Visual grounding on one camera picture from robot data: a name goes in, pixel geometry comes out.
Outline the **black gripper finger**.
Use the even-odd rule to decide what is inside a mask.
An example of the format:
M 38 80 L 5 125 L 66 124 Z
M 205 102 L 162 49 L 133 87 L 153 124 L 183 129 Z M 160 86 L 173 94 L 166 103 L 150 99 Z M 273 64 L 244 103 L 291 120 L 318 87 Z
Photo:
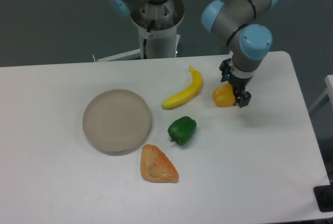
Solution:
M 239 108 L 247 106 L 252 97 L 252 95 L 244 89 L 242 91 L 235 91 L 234 96 L 235 101 L 233 103 L 233 106 L 238 106 Z
M 225 59 L 222 61 L 222 63 L 219 66 L 219 70 L 221 71 L 221 82 L 228 81 L 229 83 L 232 81 L 231 76 L 231 58 Z

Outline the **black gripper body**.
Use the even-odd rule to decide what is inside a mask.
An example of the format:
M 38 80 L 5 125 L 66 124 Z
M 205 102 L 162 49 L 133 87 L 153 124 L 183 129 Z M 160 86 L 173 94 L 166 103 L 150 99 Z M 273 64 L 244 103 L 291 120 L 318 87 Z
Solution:
M 226 72 L 227 81 L 235 91 L 245 90 L 252 77 L 253 72 L 244 72 L 237 68 L 231 68 Z

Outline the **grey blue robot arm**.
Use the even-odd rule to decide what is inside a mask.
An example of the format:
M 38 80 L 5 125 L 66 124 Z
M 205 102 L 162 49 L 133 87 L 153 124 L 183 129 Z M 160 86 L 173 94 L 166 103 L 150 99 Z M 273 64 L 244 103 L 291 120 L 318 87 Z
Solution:
M 181 0 L 108 0 L 121 15 L 130 17 L 137 26 L 142 59 L 176 56 L 177 26 L 184 17 Z M 255 24 L 260 14 L 278 0 L 233 0 L 211 2 L 201 15 L 205 29 L 215 35 L 232 56 L 220 65 L 222 82 L 232 87 L 234 104 L 245 107 L 251 94 L 246 86 L 252 79 L 272 44 L 268 28 Z

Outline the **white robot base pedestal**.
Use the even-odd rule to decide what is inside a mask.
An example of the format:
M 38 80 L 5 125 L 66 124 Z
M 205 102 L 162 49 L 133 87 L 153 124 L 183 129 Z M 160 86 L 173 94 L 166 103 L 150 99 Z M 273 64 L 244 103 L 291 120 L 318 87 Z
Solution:
M 180 35 L 177 27 L 184 17 L 182 0 L 162 4 L 146 3 L 131 14 L 137 27 L 139 49 L 97 59 L 97 62 L 174 58 Z

